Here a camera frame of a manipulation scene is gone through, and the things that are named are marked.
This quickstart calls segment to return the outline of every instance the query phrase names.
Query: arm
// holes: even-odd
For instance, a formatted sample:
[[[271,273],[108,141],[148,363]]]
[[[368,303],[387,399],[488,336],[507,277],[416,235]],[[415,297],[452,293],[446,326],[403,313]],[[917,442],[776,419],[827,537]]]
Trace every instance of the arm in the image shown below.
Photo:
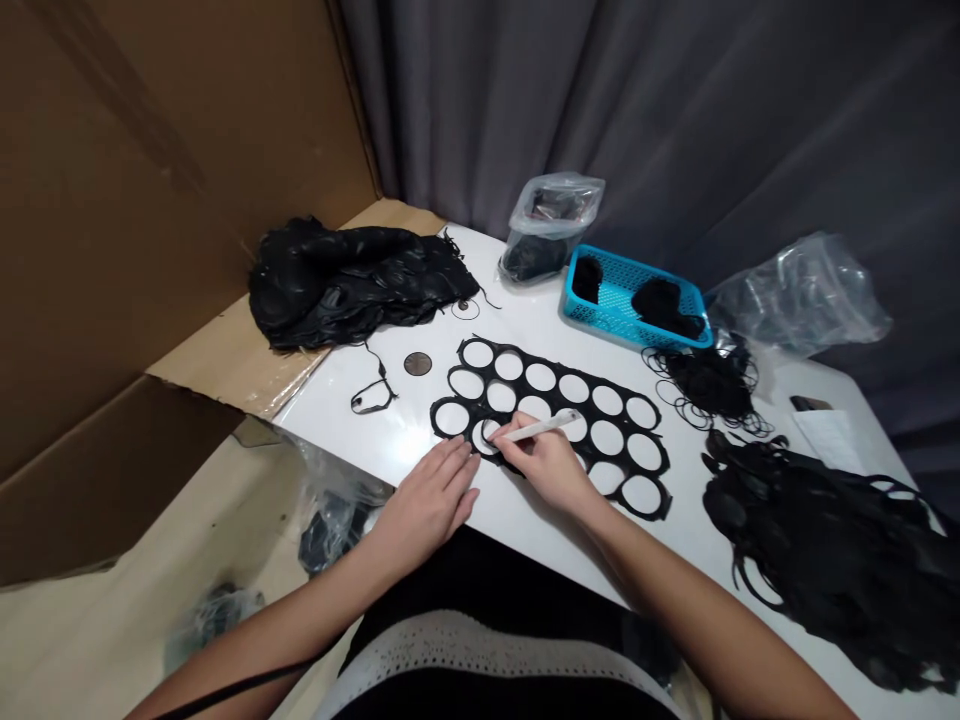
[[[326,572],[218,638],[128,715],[153,718],[226,685],[310,658],[394,583],[419,567],[470,516],[480,465],[463,438],[427,453],[373,530]],[[291,675],[210,708],[203,718],[267,718],[300,678]]]
[[[500,437],[531,422],[517,413],[494,433],[494,444],[548,503],[576,518],[631,599],[670,634],[724,708],[741,718],[856,717],[740,601],[610,505],[562,432],[551,430],[520,445]]]

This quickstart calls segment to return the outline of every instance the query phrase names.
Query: white paper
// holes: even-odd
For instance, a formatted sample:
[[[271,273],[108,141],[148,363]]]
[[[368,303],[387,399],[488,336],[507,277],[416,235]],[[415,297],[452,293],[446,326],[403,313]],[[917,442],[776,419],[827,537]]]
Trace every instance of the white paper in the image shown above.
[[[808,410],[794,413],[793,419],[824,465],[857,475],[870,474],[858,452],[857,436],[846,411]]]

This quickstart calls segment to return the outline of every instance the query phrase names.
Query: curtain fold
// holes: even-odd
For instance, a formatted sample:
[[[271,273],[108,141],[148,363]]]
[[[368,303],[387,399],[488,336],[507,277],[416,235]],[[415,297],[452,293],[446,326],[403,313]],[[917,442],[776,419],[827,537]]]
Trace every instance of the curtain fold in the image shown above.
[[[956,5],[350,0],[342,9],[388,195],[505,238],[530,177],[602,177],[589,241],[703,289],[802,235],[841,233],[895,324],[880,343],[818,359],[861,384],[895,440],[940,422],[922,408],[943,400],[929,378],[960,367]],[[900,429],[891,394],[917,408],[921,428]],[[960,468],[960,441],[932,442]]]

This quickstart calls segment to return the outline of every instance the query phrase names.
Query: black rubber sheet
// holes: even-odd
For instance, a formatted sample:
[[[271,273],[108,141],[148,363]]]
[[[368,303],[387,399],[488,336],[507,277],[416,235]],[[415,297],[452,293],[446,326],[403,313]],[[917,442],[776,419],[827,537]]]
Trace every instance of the black rubber sheet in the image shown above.
[[[489,364],[484,365],[483,367],[476,367],[467,362],[464,356],[464,351],[473,343],[482,343],[490,348],[493,353],[493,357]],[[496,369],[497,358],[501,354],[507,352],[516,353],[523,364],[523,369],[520,372],[520,376],[514,380],[505,379],[498,374]],[[561,365],[560,363],[556,363],[545,358],[530,355],[516,345],[495,343],[476,335],[460,343],[460,347],[457,349],[457,356],[460,358],[460,364],[451,368],[447,373],[447,382],[450,384],[450,388],[456,394],[453,396],[440,398],[430,407],[430,422],[433,425],[434,433],[436,433],[439,437],[453,437],[450,433],[444,432],[437,425],[437,412],[441,407],[448,403],[458,404],[467,411],[469,417],[467,427],[462,433],[458,434],[463,434],[468,439],[474,436],[473,433],[478,424],[481,425],[480,434],[484,438],[489,437],[493,430],[491,429],[489,432],[484,431],[483,423],[486,420],[493,420],[501,425],[505,425],[510,422],[510,419],[513,416],[513,410],[502,412],[494,410],[492,407],[490,407],[490,404],[487,400],[487,390],[489,389],[491,383],[504,383],[505,385],[510,386],[510,388],[513,390],[516,397],[515,405],[519,404],[520,400],[525,397],[534,396],[547,403],[550,408],[551,416],[565,408],[571,408],[579,411],[586,420],[588,429],[586,435],[581,440],[571,441],[571,445],[573,446],[573,449],[576,451],[577,455],[579,455],[582,459],[584,469],[589,473],[595,464],[599,462],[606,462],[620,468],[624,475],[623,481],[605,497],[608,500],[618,502],[631,514],[639,518],[643,518],[644,520],[662,520],[667,516],[667,513],[670,511],[670,504],[673,501],[673,497],[667,491],[667,488],[664,486],[663,482],[661,482],[660,477],[670,469],[670,458],[667,456],[667,451],[663,447],[661,436],[654,432],[657,426],[660,424],[660,410],[653,402],[651,402],[648,397],[632,390],[620,387],[619,385],[615,385],[614,383],[604,380],[603,378],[596,377],[595,375],[590,375],[574,368],[568,368],[565,365]],[[554,384],[550,390],[538,390],[527,380],[526,371],[531,365],[535,364],[544,365],[553,371]],[[479,398],[466,398],[458,393],[453,387],[453,385],[450,383],[450,378],[458,370],[471,372],[483,381],[483,392]],[[560,380],[566,375],[578,377],[586,384],[589,390],[589,396],[585,401],[571,401],[560,391]],[[622,401],[622,407],[619,413],[608,414],[597,407],[593,400],[593,391],[602,386],[609,387],[620,397]],[[627,410],[627,403],[632,399],[637,399],[646,403],[653,410],[654,422],[650,427],[641,427],[630,417]],[[606,420],[607,422],[612,423],[622,434],[623,448],[615,455],[608,455],[602,452],[599,448],[597,448],[591,439],[590,429],[593,427],[594,423],[601,420]],[[628,450],[628,439],[631,435],[643,435],[652,441],[652,443],[656,446],[657,450],[659,451],[659,462],[656,463],[655,467],[641,467],[633,459]],[[488,462],[492,462],[495,465],[508,467],[514,472],[517,472],[517,474],[521,474],[516,470],[516,468],[510,465],[499,452],[492,455],[481,453],[481,455]],[[652,483],[660,495],[659,507],[650,512],[644,512],[633,507],[624,494],[624,488],[629,482]]]

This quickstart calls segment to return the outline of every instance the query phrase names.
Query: circular cutout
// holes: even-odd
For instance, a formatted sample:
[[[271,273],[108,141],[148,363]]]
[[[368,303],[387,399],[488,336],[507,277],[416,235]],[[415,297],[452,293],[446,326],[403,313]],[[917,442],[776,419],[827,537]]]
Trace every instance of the circular cutout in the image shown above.
[[[657,447],[653,438],[647,435],[637,433],[628,437],[627,452],[630,453],[631,460],[649,472],[657,472],[663,464],[660,448]]]
[[[590,388],[576,375],[564,375],[560,378],[560,393],[570,402],[583,402],[590,397]]]
[[[513,412],[517,394],[506,383],[494,380],[487,386],[487,404],[498,412]]]
[[[637,512],[653,514],[660,509],[660,491],[642,475],[634,475],[627,480],[620,492],[624,501]]]
[[[649,400],[634,397],[627,400],[627,415],[644,430],[652,430],[657,424],[657,411]]]
[[[414,377],[426,375],[428,372],[430,372],[430,368],[432,367],[433,360],[431,360],[430,356],[426,353],[410,353],[406,358],[404,358],[403,361],[403,369]]]
[[[604,455],[616,455],[623,450],[623,433],[606,420],[598,420],[593,424],[590,428],[590,439]]]
[[[451,312],[457,320],[474,320],[480,315],[480,306],[476,300],[461,300]]]
[[[588,474],[590,482],[601,495],[609,495],[623,482],[623,470],[608,462],[598,462]]]
[[[686,398],[683,396],[683,393],[680,392],[680,388],[669,380],[657,381],[657,396],[667,405],[672,405],[673,407],[677,407],[680,403],[686,402]]]
[[[517,405],[517,410],[525,412],[537,420],[549,420],[552,417],[550,405],[547,404],[546,400],[536,395],[527,395],[527,397],[523,398],[520,404]]]
[[[497,361],[493,367],[496,369],[497,375],[504,380],[516,380],[523,372],[523,362],[513,350],[505,350],[497,355]]]
[[[534,363],[527,368],[527,382],[530,383],[531,387],[535,390],[553,390],[553,386],[557,384],[557,376],[554,375],[553,370],[548,368],[543,363]]]
[[[593,404],[607,415],[619,415],[623,412],[623,400],[617,391],[606,385],[601,385],[593,391]]]
[[[493,350],[482,340],[471,340],[463,346],[463,361],[470,367],[486,367],[493,362]]]
[[[467,429],[470,414],[460,403],[448,402],[437,408],[437,427],[447,435],[459,435]]]
[[[454,370],[450,373],[450,388],[460,397],[477,400],[483,395],[483,378],[473,370]]]
[[[490,419],[481,420],[473,426],[472,441],[473,447],[477,450],[477,452],[479,452],[481,455],[496,455],[498,452],[500,452],[497,450],[496,446],[491,445],[484,439],[484,436],[490,437],[493,435],[499,427],[500,423],[498,423],[496,420]]]
[[[560,430],[563,431],[563,433],[567,436],[567,440],[570,442],[577,442],[578,440],[583,440],[587,436],[587,421],[580,417],[574,420],[572,423],[567,423],[561,427]]]

